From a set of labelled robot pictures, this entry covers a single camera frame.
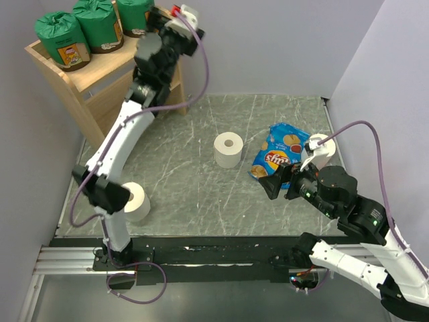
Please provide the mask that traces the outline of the green roll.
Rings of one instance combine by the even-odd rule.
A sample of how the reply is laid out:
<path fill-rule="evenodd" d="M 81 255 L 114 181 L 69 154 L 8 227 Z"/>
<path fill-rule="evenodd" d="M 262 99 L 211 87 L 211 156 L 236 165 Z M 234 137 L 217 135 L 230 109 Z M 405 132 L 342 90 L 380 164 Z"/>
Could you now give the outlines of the green roll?
<path fill-rule="evenodd" d="M 107 54 L 123 46 L 122 29 L 111 1 L 77 1 L 72 14 L 93 54 Z"/>
<path fill-rule="evenodd" d="M 147 17 L 154 6 L 154 0 L 117 0 L 117 9 L 123 33 L 131 38 L 144 35 Z"/>
<path fill-rule="evenodd" d="M 90 62 L 88 43 L 73 14 L 65 11 L 47 13 L 36 20 L 34 30 L 60 69 L 71 72 Z"/>

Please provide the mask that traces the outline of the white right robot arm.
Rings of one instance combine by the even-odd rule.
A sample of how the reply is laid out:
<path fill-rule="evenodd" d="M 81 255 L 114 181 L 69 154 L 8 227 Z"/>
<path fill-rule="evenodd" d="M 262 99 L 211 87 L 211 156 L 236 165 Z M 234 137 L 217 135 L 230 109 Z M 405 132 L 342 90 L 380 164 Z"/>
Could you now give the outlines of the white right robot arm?
<path fill-rule="evenodd" d="M 390 226 L 383 205 L 358 194 L 357 179 L 341 166 L 317 169 L 309 164 L 281 164 L 269 176 L 259 178 L 267 196 L 278 197 L 284 183 L 290 186 L 285 199 L 299 197 L 378 259 L 375 266 L 348 255 L 311 233 L 303 233 L 284 262 L 305 268 L 310 265 L 336 272 L 376 296 L 392 315 L 405 321 L 428 320 L 428 271 L 405 245 L 396 226 Z"/>

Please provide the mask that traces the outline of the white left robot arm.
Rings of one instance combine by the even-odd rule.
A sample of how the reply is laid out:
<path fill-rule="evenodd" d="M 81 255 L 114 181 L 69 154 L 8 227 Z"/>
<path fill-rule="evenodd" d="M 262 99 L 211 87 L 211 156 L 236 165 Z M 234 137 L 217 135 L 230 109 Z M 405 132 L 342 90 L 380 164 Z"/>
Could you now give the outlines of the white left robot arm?
<path fill-rule="evenodd" d="M 199 100 L 167 104 L 178 61 L 202 49 L 204 31 L 198 28 L 198 14 L 183 5 L 166 17 L 153 8 L 145 35 L 137 42 L 132 82 L 121 104 L 120 112 L 103 143 L 84 165 L 77 164 L 72 177 L 78 184 L 77 194 L 84 194 L 95 214 L 78 223 L 70 214 L 74 228 L 100 219 L 103 229 L 103 251 L 116 269 L 124 270 L 133 261 L 132 241 L 127 230 L 125 205 L 131 192 L 119 179 L 131 151 L 143 132 L 160 111 L 186 108 Z"/>

